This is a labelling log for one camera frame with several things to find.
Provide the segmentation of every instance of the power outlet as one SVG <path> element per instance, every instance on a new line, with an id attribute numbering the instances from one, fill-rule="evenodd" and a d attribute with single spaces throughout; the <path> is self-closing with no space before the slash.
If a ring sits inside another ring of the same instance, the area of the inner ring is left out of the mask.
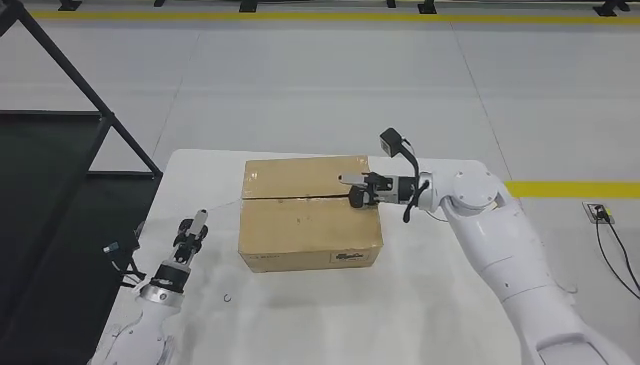
<path id="1" fill-rule="evenodd" d="M 598 213 L 598 211 L 596 210 L 596 207 L 598 205 L 602 205 L 604 207 L 604 210 L 607 211 L 607 214 L 609 214 L 609 222 L 611 222 L 611 224 L 613 225 L 614 223 L 616 223 L 615 219 L 613 219 L 613 214 L 611 213 L 611 210 L 609 209 L 609 207 L 607 207 L 607 204 L 605 203 L 593 203 L 593 202 L 583 202 L 582 203 L 582 207 L 584 208 L 584 211 L 587 213 L 587 217 L 589 218 L 589 221 L 591 221 L 591 223 L 596 223 L 596 215 Z M 600 224 L 603 223 L 607 223 L 605 222 L 604 219 L 600 219 Z"/>

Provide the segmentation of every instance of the cable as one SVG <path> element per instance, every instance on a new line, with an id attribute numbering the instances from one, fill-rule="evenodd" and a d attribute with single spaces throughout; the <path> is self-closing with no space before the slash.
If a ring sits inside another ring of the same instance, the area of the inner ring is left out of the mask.
<path id="1" fill-rule="evenodd" d="M 407 145 L 409 146 L 409 148 L 411 149 L 411 154 L 413 154 L 413 156 L 416 156 L 416 151 L 413 149 L 413 146 L 411 145 L 411 143 L 409 143 L 409 140 L 407 139 L 402 139 L 402 141 L 404 141 L 405 143 L 407 143 Z"/>
<path id="2" fill-rule="evenodd" d="M 140 280 L 136 280 L 132 276 L 129 276 L 129 275 L 124 275 L 124 278 L 125 279 L 129 279 L 130 281 L 132 281 L 134 285 L 137 285 L 138 283 L 140 283 Z"/>
<path id="3" fill-rule="evenodd" d="M 427 215 L 429 215 L 429 216 L 430 216 L 430 217 L 432 217 L 433 219 L 437 220 L 438 222 L 449 223 L 449 221 L 448 221 L 448 220 L 446 220 L 446 219 L 440 219 L 440 218 L 436 217 L 435 215 L 433 215 L 433 214 L 432 214 L 431 212 L 429 212 L 429 211 L 424 211 L 424 212 L 426 212 L 426 213 L 427 213 Z"/>
<path id="4" fill-rule="evenodd" d="M 631 269 L 631 264 L 629 263 L 629 256 L 627 255 L 627 250 L 624 247 L 624 244 L 622 244 L 622 241 L 620 240 L 620 237 L 618 236 L 618 232 L 616 232 L 616 229 L 613 227 L 613 225 L 611 224 L 610 220 L 607 220 L 607 224 L 611 228 L 611 231 L 613 232 L 613 235 L 616 236 L 616 240 L 618 240 L 618 244 L 620 244 L 620 248 L 622 248 L 622 253 L 624 254 L 624 263 L 627 266 L 627 270 L 629 271 L 629 275 L 631 275 L 631 279 L 633 279 L 633 283 L 636 285 L 636 288 L 638 289 L 638 291 L 640 291 L 640 285 L 638 284 L 638 280 L 636 279 L 636 276 L 633 273 L 633 270 Z"/>
<path id="5" fill-rule="evenodd" d="M 633 294 L 633 296 L 635 298 L 637 298 L 638 300 L 640 300 L 640 295 L 636 294 L 635 291 L 631 290 L 631 288 L 620 278 L 620 276 L 618 275 L 618 273 L 615 271 L 615 269 L 613 269 L 613 266 L 611 266 L 611 263 L 609 262 L 609 259 L 607 258 L 607 255 L 604 253 L 604 249 L 602 248 L 602 242 L 600 241 L 600 228 L 598 227 L 598 225 L 600 224 L 600 219 L 597 218 L 596 219 L 596 236 L 598 237 L 598 246 L 600 247 L 600 253 L 602 254 L 602 258 L 604 258 L 604 261 L 607 263 L 607 265 L 609 266 L 609 269 L 611 270 L 611 272 L 613 272 L 613 275 L 616 277 L 616 279 L 618 279 L 618 281 L 620 283 L 622 283 L 622 285 L 624 286 L 625 289 L 629 290 L 629 293 Z M 626 257 L 626 250 L 623 247 L 623 252 L 625 253 L 625 257 Z"/>

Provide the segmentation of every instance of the floor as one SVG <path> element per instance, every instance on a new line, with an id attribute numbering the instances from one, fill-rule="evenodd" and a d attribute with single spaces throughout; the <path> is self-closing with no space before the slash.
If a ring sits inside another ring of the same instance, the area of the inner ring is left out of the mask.
<path id="1" fill-rule="evenodd" d="M 53 3 L 28 1 L 29 8 Z M 261 5 L 332 11 L 345 3 Z M 351 10 L 377 11 L 370 3 Z M 412 10 L 415 3 L 400 5 Z M 162 10 L 235 11 L 176 1 Z M 152 10 L 87 0 L 83 10 Z M 591 16 L 585 5 L 443 4 L 441 13 Z M 42 21 L 161 168 L 179 148 L 479 159 L 504 180 L 640 180 L 640 26 Z M 91 109 L 21 27 L 0 40 L 0 109 Z M 94 169 L 144 169 L 109 136 Z M 640 363 L 638 302 L 601 259 L 580 199 L 523 199 L 558 283 Z M 640 267 L 636 200 L 607 200 Z M 612 241 L 605 245 L 617 257 Z M 614 261 L 622 269 L 622 262 Z"/>

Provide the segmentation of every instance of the black cable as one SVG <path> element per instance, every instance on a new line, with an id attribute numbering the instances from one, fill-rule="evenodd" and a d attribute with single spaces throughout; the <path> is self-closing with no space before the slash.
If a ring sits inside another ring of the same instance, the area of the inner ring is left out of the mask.
<path id="1" fill-rule="evenodd" d="M 609 262 L 609 259 L 607 258 L 607 255 L 604 253 L 604 249 L 602 248 L 602 242 L 600 241 L 600 228 L 598 227 L 599 224 L 600 224 L 600 219 L 596 219 L 596 236 L 598 237 L 598 246 L 600 247 L 600 253 L 602 254 L 602 258 L 604 258 L 604 261 L 609 266 L 609 269 L 611 270 L 611 272 L 613 272 L 613 275 L 616 277 L 616 279 L 618 279 L 620 283 L 622 283 L 625 289 L 629 290 L 629 293 L 633 294 L 635 298 L 640 300 L 640 295 L 638 295 L 635 291 L 631 290 L 631 288 L 620 278 L 620 276 L 618 276 L 618 273 L 615 271 L 615 269 L 613 269 L 613 266 L 611 266 L 611 263 Z"/>
<path id="2" fill-rule="evenodd" d="M 618 240 L 618 244 L 620 244 L 620 248 L 622 248 L 622 253 L 624 254 L 624 263 L 627 266 L 627 270 L 629 271 L 629 275 L 631 275 L 631 279 L 633 279 L 633 283 L 636 285 L 636 288 L 638 289 L 638 291 L 640 291 L 640 284 L 638 284 L 638 280 L 636 279 L 636 275 L 633 273 L 633 270 L 631 269 L 631 264 L 629 263 L 629 256 L 627 255 L 627 250 L 624 247 L 624 244 L 622 244 L 622 241 L 620 240 L 620 237 L 618 236 L 618 232 L 616 232 L 616 229 L 611 224 L 611 221 L 609 221 L 609 220 L 606 220 L 606 221 L 607 221 L 607 224 L 609 225 L 609 227 L 611 228 L 611 231 L 613 232 L 613 235 L 616 236 L 616 240 Z"/>

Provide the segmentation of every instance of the box flap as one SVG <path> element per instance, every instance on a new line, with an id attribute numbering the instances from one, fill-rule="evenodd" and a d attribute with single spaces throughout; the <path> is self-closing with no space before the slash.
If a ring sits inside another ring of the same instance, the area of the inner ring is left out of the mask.
<path id="1" fill-rule="evenodd" d="M 377 208 L 356 210 L 346 198 L 244 201 L 240 230 L 242 254 L 382 247 Z"/>
<path id="2" fill-rule="evenodd" d="M 247 161 L 243 199 L 346 195 L 344 173 L 369 172 L 365 155 Z"/>

